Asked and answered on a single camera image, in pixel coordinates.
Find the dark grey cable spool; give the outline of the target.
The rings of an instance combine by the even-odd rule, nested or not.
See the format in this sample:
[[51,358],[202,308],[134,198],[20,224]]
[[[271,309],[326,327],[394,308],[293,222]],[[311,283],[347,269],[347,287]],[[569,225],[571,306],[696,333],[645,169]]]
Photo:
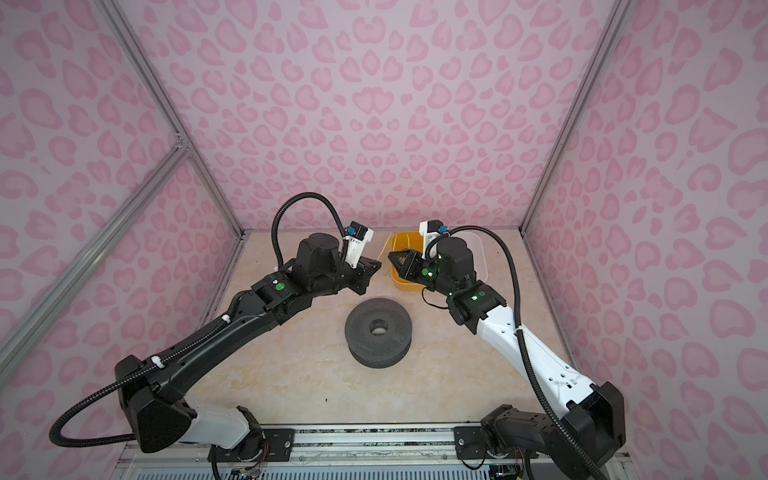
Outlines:
[[388,298],[363,301],[350,312],[344,327],[352,357],[372,369],[399,363],[411,347],[412,332],[407,310]]

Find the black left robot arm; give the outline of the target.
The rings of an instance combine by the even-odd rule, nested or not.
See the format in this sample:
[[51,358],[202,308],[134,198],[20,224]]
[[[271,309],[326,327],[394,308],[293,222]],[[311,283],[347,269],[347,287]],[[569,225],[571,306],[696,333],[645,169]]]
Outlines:
[[313,233],[299,243],[295,258],[236,294],[225,313],[200,330],[152,357],[121,360],[115,368],[119,380],[148,370],[119,390],[141,451],[187,443],[255,454],[261,430],[247,408],[209,406],[187,398],[187,392],[251,340],[309,309],[315,298],[343,289],[365,294],[380,267],[367,257],[348,263],[337,238]]

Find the yellow plastic bin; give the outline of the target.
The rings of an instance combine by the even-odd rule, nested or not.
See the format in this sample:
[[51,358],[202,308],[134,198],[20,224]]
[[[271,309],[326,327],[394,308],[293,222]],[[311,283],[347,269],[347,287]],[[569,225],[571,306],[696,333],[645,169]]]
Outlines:
[[[418,231],[396,233],[390,241],[390,252],[399,251],[403,249],[414,249],[422,253],[422,248],[423,248],[422,237],[420,236]],[[434,256],[434,255],[431,258],[435,259],[435,284],[436,284],[436,280],[438,278],[438,258],[437,256]],[[397,276],[395,276],[394,273],[395,271],[391,265],[391,275],[395,283],[395,286],[402,291],[417,291],[417,290],[420,290],[422,287],[424,287],[422,285],[401,280]],[[435,290],[435,286],[425,287],[425,288],[432,291]]]

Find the white plastic bin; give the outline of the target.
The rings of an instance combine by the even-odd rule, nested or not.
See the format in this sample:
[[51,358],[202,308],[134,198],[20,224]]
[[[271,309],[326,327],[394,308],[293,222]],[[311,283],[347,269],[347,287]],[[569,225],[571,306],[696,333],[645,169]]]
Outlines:
[[431,253],[440,258],[448,273],[457,280],[473,276],[488,279],[488,267],[480,237],[472,232],[459,232],[437,242]]

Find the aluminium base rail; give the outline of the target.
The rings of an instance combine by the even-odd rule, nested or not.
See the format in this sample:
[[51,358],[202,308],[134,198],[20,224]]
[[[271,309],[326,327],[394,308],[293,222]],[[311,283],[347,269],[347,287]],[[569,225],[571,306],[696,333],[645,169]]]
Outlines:
[[128,444],[114,479],[561,479],[554,461],[483,453],[477,423],[269,425],[265,461],[212,465],[204,445],[145,454]]

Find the aluminium frame diagonal strut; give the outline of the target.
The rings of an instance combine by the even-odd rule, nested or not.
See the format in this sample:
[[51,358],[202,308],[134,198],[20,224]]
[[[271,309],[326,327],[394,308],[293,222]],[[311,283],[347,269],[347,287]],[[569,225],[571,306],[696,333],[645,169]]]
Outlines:
[[78,253],[56,282],[40,296],[1,345],[1,383],[9,379],[34,351],[95,271],[112,253],[138,217],[187,159],[189,143],[181,140],[125,200],[105,226]]

